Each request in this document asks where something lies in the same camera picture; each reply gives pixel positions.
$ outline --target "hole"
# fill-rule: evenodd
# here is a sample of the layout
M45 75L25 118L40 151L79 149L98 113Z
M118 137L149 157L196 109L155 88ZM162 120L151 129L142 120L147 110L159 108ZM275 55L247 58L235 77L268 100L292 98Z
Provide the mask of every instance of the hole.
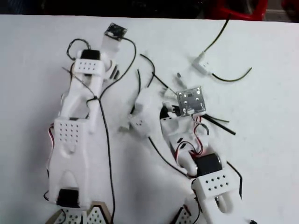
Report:
M186 143L183 143L182 146L181 146L181 148L185 148L185 146L186 146Z
M180 138L180 139L177 141L177 143L180 143L182 140L183 140L183 138Z

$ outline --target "disassembled robot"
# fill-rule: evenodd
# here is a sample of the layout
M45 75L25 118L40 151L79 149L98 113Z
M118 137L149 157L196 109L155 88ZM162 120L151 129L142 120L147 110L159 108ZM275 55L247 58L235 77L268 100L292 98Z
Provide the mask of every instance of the disassembled robot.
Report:
M99 102L90 99L99 98L103 83L115 76L113 58L125 33L126 29L111 24L104 35L101 53L97 50L78 53L71 69L69 91L62 99L61 111L54 121L55 145L48 163L49 202L64 210L76 209L72 210L72 214L73 217L79 214L76 218L78 223L88 223L96 213L104 217L103 210L98 208L90 214L85 212L94 201L100 200L100 181L96 181L99 177L94 172L97 161L93 160L100 154L98 149L89 148L89 141L94 138L97 129ZM148 117L145 103L148 97L149 89L142 89L135 102L137 113L129 116L129 123L141 137L150 137L150 126L144 119ZM212 119L206 115L201 87L179 91L177 99L178 106L164 103L160 124L164 140L177 164L187 170L186 175L190 179L194 179L194 195L186 199L172 223L196 223L199 213L209 224L253 223L245 217L239 184L232 169L220 152L209 144L209 130L201 118ZM86 119L76 118L77 107L86 101L89 116ZM61 223L59 220L64 216L66 214L60 214L54 223ZM67 218L65 223L74 221L69 216ZM109 219L98 218L92 223L109 223Z

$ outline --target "red object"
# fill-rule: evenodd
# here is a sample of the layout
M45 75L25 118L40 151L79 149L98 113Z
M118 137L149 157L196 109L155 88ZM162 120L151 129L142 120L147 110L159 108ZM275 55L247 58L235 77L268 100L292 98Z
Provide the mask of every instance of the red object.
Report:
M232 20L250 20L261 21L266 13L268 0L258 0L256 8L252 14L244 14L236 11L232 11L226 8L227 0L214 0L206 14L207 19L212 20L226 20L230 14Z
M283 0L281 6L284 9L288 8L289 6L293 6L295 11L299 13L299 0Z

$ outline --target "white 3d-printed part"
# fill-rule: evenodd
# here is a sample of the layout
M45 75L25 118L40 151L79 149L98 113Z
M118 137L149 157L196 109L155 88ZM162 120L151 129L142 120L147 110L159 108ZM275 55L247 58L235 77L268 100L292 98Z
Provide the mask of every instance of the white 3d-printed part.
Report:
M80 224L82 211L65 209L66 219L64 224ZM61 212L54 224L60 224L64 220L64 213ZM87 217L87 222L83 224L106 224L104 215L99 207L93 207Z
M93 74L101 75L101 62L100 60L91 60L91 59L76 59L74 65L74 73L84 73L84 74Z
M200 199L214 198L225 192L238 189L234 177L226 169L200 176L196 181L199 181L200 184L201 192L198 193Z

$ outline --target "white surface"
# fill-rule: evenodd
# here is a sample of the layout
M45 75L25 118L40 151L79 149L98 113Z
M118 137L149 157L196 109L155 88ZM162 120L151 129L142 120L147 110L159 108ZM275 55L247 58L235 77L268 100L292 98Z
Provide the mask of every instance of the white surface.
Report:
M61 93L69 87L69 74L61 69L71 65L65 51L77 37L99 48L111 22L128 29L126 37L135 41L138 53L147 53L156 74L171 88L178 89L173 74L186 75L191 84L202 86L210 114L231 121L228 126L236 136L209 127L214 144L243 174L243 200L250 217L261 224L296 223L298 24L230 21L207 57L215 73L225 78L253 69L242 81L227 84L190 66L224 21L12 15L0 16L0 223L44 223L57 210L44 201L43 193L48 188L47 128L57 116ZM75 55L84 45L73 46L70 53ZM132 56L133 46L122 41L116 56L120 71ZM191 193L191 183L168 167L147 140L117 132L137 93L137 68L142 85L147 84L151 66L137 56L128 75L103 99L112 139L115 223L166 224ZM174 163L158 121L162 86L154 80L150 88L156 105L152 139ZM106 139L96 141L104 144ZM103 167L98 171L102 200L112 211L107 150L101 151L102 157L95 159Z

